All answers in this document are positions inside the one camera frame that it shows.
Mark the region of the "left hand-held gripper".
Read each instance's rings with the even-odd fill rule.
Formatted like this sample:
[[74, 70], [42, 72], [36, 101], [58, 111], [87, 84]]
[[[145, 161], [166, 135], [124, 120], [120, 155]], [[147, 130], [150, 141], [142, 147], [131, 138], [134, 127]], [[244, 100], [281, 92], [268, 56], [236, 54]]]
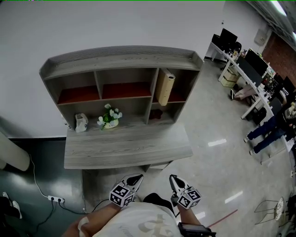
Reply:
[[142, 174], [126, 175], [122, 181], [111, 189], [109, 193], [109, 201], [119, 207], [127, 206], [134, 200], [135, 194], [138, 191], [143, 178]]

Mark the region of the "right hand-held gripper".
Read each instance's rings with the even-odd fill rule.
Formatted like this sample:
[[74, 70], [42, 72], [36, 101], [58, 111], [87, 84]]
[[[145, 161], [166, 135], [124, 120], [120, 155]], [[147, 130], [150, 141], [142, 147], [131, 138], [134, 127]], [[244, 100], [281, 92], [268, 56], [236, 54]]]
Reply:
[[173, 195], [171, 202], [173, 206], [180, 205], [186, 210], [196, 206], [201, 200], [201, 194], [193, 187], [190, 187], [188, 182], [177, 175], [170, 175], [169, 182]]

